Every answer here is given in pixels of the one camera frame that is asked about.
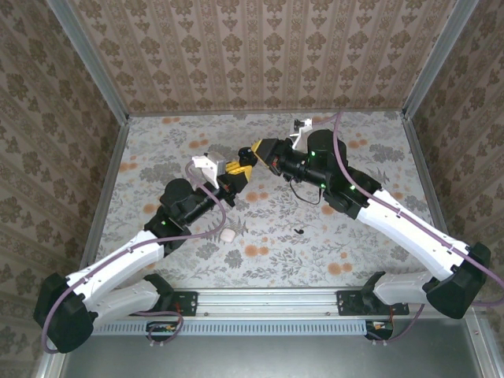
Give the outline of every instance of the black cable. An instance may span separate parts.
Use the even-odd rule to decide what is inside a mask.
[[[303,202],[309,203],[310,205],[318,205],[319,203],[321,203],[321,198],[322,198],[322,189],[321,188],[318,188],[318,202],[317,203],[310,202],[310,201],[308,201],[308,200],[306,200],[306,199],[301,198],[301,197],[298,196],[298,194],[296,193],[296,191],[292,187],[292,180],[293,179],[289,180],[289,187],[291,187],[292,193],[294,193],[294,195],[296,196],[297,199],[300,199]]]

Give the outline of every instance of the wallpaper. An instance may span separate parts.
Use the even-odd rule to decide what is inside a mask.
[[[504,276],[504,3],[481,0],[413,118],[448,228]],[[494,282],[484,296],[502,296]],[[504,345],[504,309],[489,310]]]
[[[230,161],[236,159],[239,148],[258,139],[286,138],[295,118],[329,115],[132,118],[98,258],[121,247],[143,228],[160,205],[165,185],[185,177],[183,169],[192,156],[216,151]],[[341,132],[350,166],[375,177],[401,203],[430,222],[398,112],[345,113]],[[302,198],[317,202],[315,187],[301,183],[295,190]],[[254,167],[250,182],[235,202],[232,209],[224,205],[225,227],[236,232],[233,243],[220,241],[218,235],[188,240],[125,285],[157,272],[174,287],[357,286],[377,270],[424,270],[385,235],[337,213],[324,199],[315,206],[298,200],[285,180],[264,165]],[[220,212],[214,209],[190,229],[193,234],[204,232],[220,219]]]
[[[72,0],[135,115],[401,108],[455,0]]]
[[[78,268],[119,126],[44,1],[0,2],[0,376],[29,376],[42,280]]]

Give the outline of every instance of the metal frame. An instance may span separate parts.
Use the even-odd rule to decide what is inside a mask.
[[[51,341],[48,342],[48,346],[54,349],[54,344]],[[65,355],[43,353],[35,378],[59,378],[65,362]]]
[[[307,113],[338,113],[343,111],[344,113],[375,113],[375,112],[400,112],[401,108],[382,108],[382,109],[370,109],[370,108],[353,108],[353,109],[335,109],[335,108],[323,108],[323,109],[260,109],[260,110],[212,110],[207,112],[160,112],[160,113],[130,113],[130,117],[134,118],[146,118],[146,117],[174,117],[174,116],[242,116],[249,114],[307,114]]]
[[[413,155],[413,160],[417,167],[418,176],[420,177],[420,182],[424,188],[425,198],[427,199],[428,208],[431,211],[432,222],[434,226],[448,234],[447,224],[443,218],[443,212],[441,211],[441,206],[439,206],[439,201],[437,195],[435,194],[434,184],[431,180],[431,175],[428,173],[427,163],[424,159],[424,154],[418,142],[417,133],[413,126],[413,122],[410,117],[405,117],[401,114],[402,126],[406,133],[406,138],[408,139],[409,148],[411,149],[411,154]]]
[[[413,117],[418,110],[477,4],[478,0],[460,0],[456,2],[451,15],[448,17],[448,21],[445,23],[437,41],[435,41],[435,45],[402,107],[407,117]]]
[[[341,317],[336,303],[337,291],[358,290],[359,287],[306,288],[250,288],[250,289],[176,289],[197,291],[198,309],[194,319],[212,320],[365,320],[370,317]],[[441,317],[431,306],[426,306],[427,317]],[[413,317],[419,306],[410,307]],[[386,316],[372,319],[386,320]],[[149,317],[129,317],[145,319]]]
[[[123,156],[126,142],[128,141],[129,126],[127,124],[120,126],[119,134],[117,135],[116,146],[113,148],[112,157],[110,158],[109,169],[103,182],[102,193],[96,206],[94,213],[93,223],[87,236],[86,246],[82,260],[80,262],[80,269],[85,268],[89,264],[95,262],[96,254],[100,246],[100,239],[102,238],[103,228],[107,213],[109,212],[110,200],[112,199],[113,188],[116,184],[117,174],[119,172],[120,160]]]
[[[91,74],[102,96],[109,104],[110,110],[116,117],[119,125],[124,126],[128,120],[128,108],[123,103],[122,98],[113,86],[113,81],[109,78],[106,70],[100,60],[100,54],[90,43],[84,30],[80,26],[79,19],[73,12],[72,6],[68,0],[47,0],[50,8],[53,10],[57,20],[70,38],[73,47],[82,59],[82,62]]]
[[[465,323],[471,335],[472,346],[480,363],[484,377],[502,377],[502,358],[490,325],[486,319],[481,319],[474,308],[465,315]]]

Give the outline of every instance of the floral table surface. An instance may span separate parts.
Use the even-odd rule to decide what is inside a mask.
[[[98,258],[126,243],[154,215],[166,183],[184,176],[192,156],[236,151],[263,138],[287,137],[295,118],[330,114],[272,113],[242,116],[143,117],[130,132],[106,218]],[[403,205],[428,222],[431,215],[398,112],[344,113],[340,138],[349,165],[379,180]],[[317,199],[317,189],[299,184],[298,193]],[[362,285],[375,271],[417,272],[424,267],[376,230],[336,213],[322,200],[299,201],[284,179],[261,164],[253,170],[226,227],[233,243],[218,235],[188,240],[132,281],[157,272],[174,287],[330,287]],[[218,209],[191,226],[211,229]],[[299,235],[294,230],[302,229]]]

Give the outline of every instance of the small black object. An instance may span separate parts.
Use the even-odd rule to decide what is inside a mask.
[[[238,150],[239,165],[244,167],[246,165],[252,165],[253,167],[258,163],[258,158],[255,156],[254,152],[250,147],[240,148]]]
[[[302,128],[305,125],[304,122],[300,120],[294,120],[294,131],[298,132],[300,128]]]
[[[145,326],[145,332],[147,332],[147,334],[149,332],[163,333],[163,335],[151,335],[150,336],[150,338],[153,341],[155,341],[157,343],[163,343],[164,341],[168,340],[173,335],[173,332],[176,330],[177,327],[179,327],[179,321],[150,321]]]
[[[367,340],[389,340],[392,337],[392,333],[394,332],[394,325],[391,321],[379,321],[383,323],[382,327],[376,329],[374,327],[374,321],[366,321],[365,329],[368,332],[364,337]]]

